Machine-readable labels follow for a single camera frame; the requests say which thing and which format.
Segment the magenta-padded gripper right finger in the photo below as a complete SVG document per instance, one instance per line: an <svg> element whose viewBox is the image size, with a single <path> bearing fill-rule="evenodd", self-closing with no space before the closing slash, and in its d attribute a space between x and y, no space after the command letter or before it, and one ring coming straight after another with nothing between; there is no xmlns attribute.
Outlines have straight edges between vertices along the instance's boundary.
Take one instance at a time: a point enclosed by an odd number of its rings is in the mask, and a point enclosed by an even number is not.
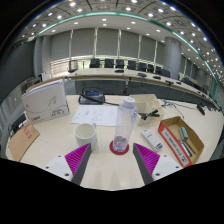
<svg viewBox="0 0 224 224"><path fill-rule="evenodd" d="M182 169L182 166L167 154L159 155L137 143L133 144L133 154L145 185Z"/></svg>

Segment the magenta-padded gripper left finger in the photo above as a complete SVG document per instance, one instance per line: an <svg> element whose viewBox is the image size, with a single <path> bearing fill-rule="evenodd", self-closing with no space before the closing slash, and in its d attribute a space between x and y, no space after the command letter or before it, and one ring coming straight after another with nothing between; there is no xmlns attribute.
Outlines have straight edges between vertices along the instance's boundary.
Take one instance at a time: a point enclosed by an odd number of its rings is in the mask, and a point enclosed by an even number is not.
<svg viewBox="0 0 224 224"><path fill-rule="evenodd" d="M44 169L65 180L80 185L91 155L91 144L83 145L67 155L53 158Z"/></svg>

